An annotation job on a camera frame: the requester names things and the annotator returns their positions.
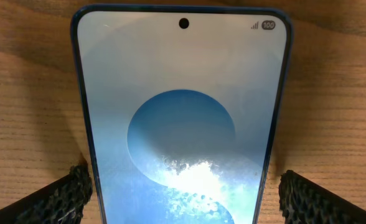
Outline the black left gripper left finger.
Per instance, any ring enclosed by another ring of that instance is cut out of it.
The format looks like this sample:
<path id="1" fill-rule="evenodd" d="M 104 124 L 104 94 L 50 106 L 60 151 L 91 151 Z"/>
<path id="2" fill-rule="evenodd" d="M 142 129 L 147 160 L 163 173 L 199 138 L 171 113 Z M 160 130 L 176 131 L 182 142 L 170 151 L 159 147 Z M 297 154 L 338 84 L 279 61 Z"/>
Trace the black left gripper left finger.
<path id="1" fill-rule="evenodd" d="M 0 209 L 0 224 L 80 223 L 92 193 L 88 167 L 73 166 L 65 177 Z"/>

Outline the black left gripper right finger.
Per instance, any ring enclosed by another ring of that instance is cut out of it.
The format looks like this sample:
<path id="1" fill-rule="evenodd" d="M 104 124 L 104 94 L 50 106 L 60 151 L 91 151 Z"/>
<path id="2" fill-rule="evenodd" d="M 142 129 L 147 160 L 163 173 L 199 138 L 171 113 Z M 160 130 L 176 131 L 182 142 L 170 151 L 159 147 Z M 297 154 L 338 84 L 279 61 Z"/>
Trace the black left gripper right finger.
<path id="1" fill-rule="evenodd" d="M 366 210 L 287 170 L 279 184 L 285 224 L 366 224 Z"/>

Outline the blue smartphone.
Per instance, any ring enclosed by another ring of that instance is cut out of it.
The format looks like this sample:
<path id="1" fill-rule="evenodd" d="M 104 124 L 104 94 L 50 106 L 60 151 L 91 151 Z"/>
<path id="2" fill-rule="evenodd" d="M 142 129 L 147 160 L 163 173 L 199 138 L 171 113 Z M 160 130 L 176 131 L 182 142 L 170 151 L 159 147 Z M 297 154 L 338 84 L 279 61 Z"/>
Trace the blue smartphone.
<path id="1" fill-rule="evenodd" d="M 103 223 L 256 223 L 288 15 L 92 4 L 70 29 Z"/>

